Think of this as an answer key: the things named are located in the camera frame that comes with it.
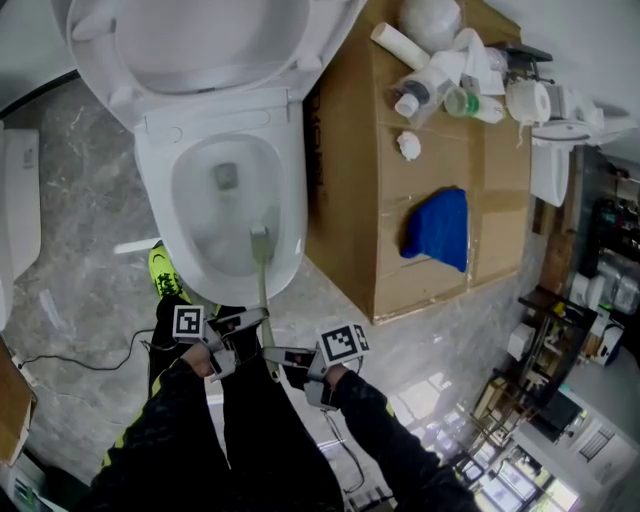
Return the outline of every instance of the water in toilet bowl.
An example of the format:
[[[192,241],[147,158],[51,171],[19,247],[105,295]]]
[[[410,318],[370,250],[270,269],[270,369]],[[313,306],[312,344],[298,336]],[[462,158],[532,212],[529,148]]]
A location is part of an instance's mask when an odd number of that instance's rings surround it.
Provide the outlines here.
[[[255,224],[268,228],[275,251],[280,167],[271,146],[245,134],[205,140],[176,161],[173,194],[180,222],[216,270],[236,277],[255,273]]]

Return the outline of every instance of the blue towel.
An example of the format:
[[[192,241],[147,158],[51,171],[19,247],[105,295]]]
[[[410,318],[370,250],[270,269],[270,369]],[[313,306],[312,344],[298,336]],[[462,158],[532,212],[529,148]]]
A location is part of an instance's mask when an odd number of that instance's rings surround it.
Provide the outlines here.
[[[444,190],[418,208],[409,219],[407,245],[400,254],[426,254],[442,263],[467,269],[467,219],[464,190]]]

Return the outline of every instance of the cardboard box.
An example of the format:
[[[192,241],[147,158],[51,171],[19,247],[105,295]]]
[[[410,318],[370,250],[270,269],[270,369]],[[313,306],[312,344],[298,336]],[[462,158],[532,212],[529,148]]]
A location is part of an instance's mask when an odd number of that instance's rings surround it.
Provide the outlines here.
[[[410,70],[369,39],[395,25],[399,2],[369,0],[305,102],[309,170],[309,258],[369,317],[383,322],[514,274],[525,243],[530,132],[434,114],[420,130],[422,154],[406,162],[396,138],[410,129],[386,89]],[[485,44],[519,40],[519,28],[481,0],[461,2],[463,22]],[[400,247],[410,213],[436,192],[459,187],[469,202],[468,270]]]
[[[12,466],[29,434],[35,397],[0,341],[0,464]]]

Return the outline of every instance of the yellow sneaker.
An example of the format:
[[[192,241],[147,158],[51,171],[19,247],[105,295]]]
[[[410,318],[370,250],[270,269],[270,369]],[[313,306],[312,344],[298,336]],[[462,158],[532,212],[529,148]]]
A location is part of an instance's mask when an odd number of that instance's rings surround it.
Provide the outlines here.
[[[160,297],[177,295],[191,304],[191,299],[184,290],[176,269],[171,264],[169,254],[164,248],[162,240],[149,253],[149,273]]]

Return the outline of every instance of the marble floor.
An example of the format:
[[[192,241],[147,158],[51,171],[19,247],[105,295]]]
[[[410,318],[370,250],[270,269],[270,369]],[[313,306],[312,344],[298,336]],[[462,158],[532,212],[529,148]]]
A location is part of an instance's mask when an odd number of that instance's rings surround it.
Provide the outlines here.
[[[42,252],[15,287],[4,331],[23,359],[64,354],[113,365],[127,354],[133,333],[153,328],[157,296],[146,252],[114,254],[114,246],[158,235],[135,166],[133,137],[92,96],[70,82],[6,119],[10,128],[40,131]],[[506,357],[508,334],[523,310],[517,297],[538,280],[546,240],[530,234],[520,273],[446,304],[379,327],[367,327],[372,353],[362,375],[384,391],[403,423],[425,446],[465,422],[491,369]],[[308,346],[318,331],[363,315],[310,262],[270,305],[276,341]],[[148,356],[135,343],[115,372],[40,360],[28,366],[37,380],[29,448],[46,463],[89,482],[105,450],[146,399]],[[207,386],[218,432],[222,397]],[[326,450],[343,487],[358,481],[352,461],[332,443],[323,415],[289,390],[310,432]],[[344,422],[336,415],[347,442]],[[367,482],[383,486],[357,450]]]

